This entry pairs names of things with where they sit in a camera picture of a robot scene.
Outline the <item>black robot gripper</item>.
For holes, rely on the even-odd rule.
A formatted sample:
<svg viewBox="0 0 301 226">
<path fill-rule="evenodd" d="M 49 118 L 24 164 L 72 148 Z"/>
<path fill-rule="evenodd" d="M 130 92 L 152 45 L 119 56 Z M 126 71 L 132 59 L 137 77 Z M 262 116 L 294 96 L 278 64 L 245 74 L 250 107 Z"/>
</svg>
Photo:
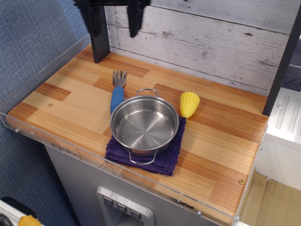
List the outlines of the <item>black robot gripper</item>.
<svg viewBox="0 0 301 226">
<path fill-rule="evenodd" d="M 82 6 L 81 14 L 90 35 L 101 33 L 102 6 L 128 6 L 130 37 L 134 38 L 142 26 L 143 7 L 151 4 L 150 0 L 74 0 L 74 5 Z"/>
</svg>

